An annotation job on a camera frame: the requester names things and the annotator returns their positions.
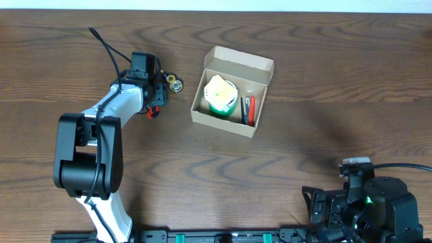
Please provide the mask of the brown cardboard box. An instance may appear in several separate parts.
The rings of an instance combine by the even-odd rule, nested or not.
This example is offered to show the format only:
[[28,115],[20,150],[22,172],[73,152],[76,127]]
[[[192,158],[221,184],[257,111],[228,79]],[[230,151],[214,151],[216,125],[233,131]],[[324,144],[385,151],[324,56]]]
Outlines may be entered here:
[[[252,138],[258,127],[273,71],[272,59],[226,47],[213,47],[205,55],[204,71],[190,109],[192,121]],[[204,87],[215,75],[232,82],[240,97],[255,98],[253,126],[242,123],[240,103],[236,104],[234,112],[227,117],[221,117],[210,110],[209,103],[204,98]]]

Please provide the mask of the correction tape dispenser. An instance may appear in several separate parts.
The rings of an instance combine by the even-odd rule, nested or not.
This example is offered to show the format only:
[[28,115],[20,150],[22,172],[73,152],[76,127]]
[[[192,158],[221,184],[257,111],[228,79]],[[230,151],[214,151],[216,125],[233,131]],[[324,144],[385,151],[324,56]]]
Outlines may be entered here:
[[166,81],[171,92],[173,93],[182,92],[184,87],[184,82],[177,74],[173,72],[166,72],[164,70],[161,70],[161,74],[163,75],[164,80]]

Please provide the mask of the green tape roll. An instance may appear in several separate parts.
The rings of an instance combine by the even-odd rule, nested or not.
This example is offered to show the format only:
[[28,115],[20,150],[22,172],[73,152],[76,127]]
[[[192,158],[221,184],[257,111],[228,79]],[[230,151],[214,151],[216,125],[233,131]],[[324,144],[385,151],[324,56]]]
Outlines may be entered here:
[[209,104],[209,110],[212,114],[219,117],[229,117],[232,115],[236,109],[237,103],[233,103],[231,106],[228,106],[228,110],[218,110],[212,104]]

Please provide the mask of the red utility knife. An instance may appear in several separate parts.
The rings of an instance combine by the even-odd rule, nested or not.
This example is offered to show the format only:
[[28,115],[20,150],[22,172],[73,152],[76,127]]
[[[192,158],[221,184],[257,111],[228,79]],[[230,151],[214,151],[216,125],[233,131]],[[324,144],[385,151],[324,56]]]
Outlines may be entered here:
[[159,112],[159,106],[152,106],[148,108],[146,115],[149,119],[155,119],[159,115]]

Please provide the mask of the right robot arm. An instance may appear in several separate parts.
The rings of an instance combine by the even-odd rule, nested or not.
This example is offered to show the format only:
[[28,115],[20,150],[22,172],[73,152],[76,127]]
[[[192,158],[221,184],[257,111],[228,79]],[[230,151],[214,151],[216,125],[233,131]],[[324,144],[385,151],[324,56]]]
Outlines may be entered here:
[[367,157],[344,159],[341,190],[302,187],[309,242],[428,242],[418,204],[400,179],[377,176]]

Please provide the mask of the yellow sticky note pad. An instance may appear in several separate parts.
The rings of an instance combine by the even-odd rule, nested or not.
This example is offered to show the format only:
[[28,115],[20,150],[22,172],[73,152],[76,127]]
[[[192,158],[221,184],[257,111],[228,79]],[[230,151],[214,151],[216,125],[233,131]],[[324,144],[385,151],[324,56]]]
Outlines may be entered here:
[[228,110],[232,87],[220,75],[213,76],[204,87],[204,98],[218,110]]

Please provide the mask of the red black stapler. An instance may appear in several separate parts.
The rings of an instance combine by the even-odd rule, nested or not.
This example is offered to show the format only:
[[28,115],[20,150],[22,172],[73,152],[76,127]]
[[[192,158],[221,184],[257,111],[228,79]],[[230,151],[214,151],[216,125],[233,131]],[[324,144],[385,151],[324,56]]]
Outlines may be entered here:
[[247,126],[254,126],[255,97],[241,97],[240,105],[242,123]]

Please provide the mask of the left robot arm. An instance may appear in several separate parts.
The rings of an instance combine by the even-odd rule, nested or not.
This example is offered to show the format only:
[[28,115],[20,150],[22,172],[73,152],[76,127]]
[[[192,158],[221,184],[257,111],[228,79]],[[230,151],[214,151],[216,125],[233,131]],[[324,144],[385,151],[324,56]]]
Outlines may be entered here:
[[87,211],[93,233],[58,233],[52,242],[140,242],[140,232],[119,195],[124,160],[122,128],[135,114],[154,119],[166,105],[157,57],[134,52],[93,107],[59,118],[53,181]]

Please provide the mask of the white tape roll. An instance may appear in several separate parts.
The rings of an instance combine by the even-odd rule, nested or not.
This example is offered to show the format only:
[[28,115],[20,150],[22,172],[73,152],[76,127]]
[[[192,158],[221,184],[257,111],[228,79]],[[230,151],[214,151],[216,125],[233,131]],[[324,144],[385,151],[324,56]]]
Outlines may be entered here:
[[226,80],[226,82],[232,87],[232,89],[229,91],[230,100],[229,103],[227,104],[227,106],[231,108],[236,104],[238,100],[238,88],[233,82],[229,80]]

